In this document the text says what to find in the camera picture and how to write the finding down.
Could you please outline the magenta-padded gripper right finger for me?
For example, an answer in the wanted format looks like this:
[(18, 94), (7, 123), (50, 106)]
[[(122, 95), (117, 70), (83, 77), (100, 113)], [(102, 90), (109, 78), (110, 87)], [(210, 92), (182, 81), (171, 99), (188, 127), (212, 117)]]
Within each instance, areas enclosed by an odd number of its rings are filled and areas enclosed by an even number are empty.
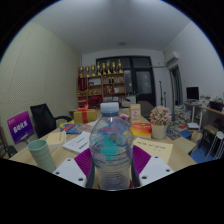
[(134, 187), (142, 187), (173, 173), (164, 160), (151, 156), (138, 146), (133, 147), (133, 165), (131, 168)]

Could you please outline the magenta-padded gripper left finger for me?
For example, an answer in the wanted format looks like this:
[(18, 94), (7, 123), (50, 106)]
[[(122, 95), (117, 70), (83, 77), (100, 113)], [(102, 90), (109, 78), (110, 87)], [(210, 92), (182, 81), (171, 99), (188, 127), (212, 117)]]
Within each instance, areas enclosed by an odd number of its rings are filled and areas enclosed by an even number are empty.
[(81, 187), (92, 188), (95, 168), (90, 149), (86, 149), (75, 158), (66, 158), (54, 174)]

